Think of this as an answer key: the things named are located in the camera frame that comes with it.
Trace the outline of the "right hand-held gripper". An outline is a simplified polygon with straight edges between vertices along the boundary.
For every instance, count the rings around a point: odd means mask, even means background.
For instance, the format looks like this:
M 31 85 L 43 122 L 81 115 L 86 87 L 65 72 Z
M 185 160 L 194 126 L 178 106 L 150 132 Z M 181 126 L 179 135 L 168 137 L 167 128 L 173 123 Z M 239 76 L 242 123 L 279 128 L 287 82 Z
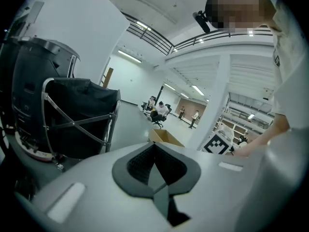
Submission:
M 234 131 L 216 130 L 203 146 L 203 151 L 224 155 L 233 148 Z

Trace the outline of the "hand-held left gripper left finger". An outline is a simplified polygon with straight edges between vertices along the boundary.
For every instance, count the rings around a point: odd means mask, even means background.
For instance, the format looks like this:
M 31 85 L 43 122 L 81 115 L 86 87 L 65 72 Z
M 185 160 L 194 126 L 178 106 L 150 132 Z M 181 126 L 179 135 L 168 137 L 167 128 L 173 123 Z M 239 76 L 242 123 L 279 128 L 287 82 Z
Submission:
M 30 218 L 45 232 L 168 232 L 152 200 L 124 193 L 113 164 L 145 146 L 127 146 L 87 158 L 41 189 L 32 201 L 16 193 Z

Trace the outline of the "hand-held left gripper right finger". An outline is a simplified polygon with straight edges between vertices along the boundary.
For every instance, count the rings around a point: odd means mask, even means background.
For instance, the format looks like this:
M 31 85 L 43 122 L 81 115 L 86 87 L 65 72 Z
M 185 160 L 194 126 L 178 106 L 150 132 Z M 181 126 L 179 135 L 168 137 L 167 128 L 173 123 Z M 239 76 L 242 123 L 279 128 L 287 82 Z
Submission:
M 306 176 L 306 131 L 292 129 L 257 148 L 247 158 L 215 155 L 168 145 L 195 162 L 201 175 L 186 194 L 174 196 L 189 219 L 157 232 L 259 232 L 290 228 L 289 211 Z

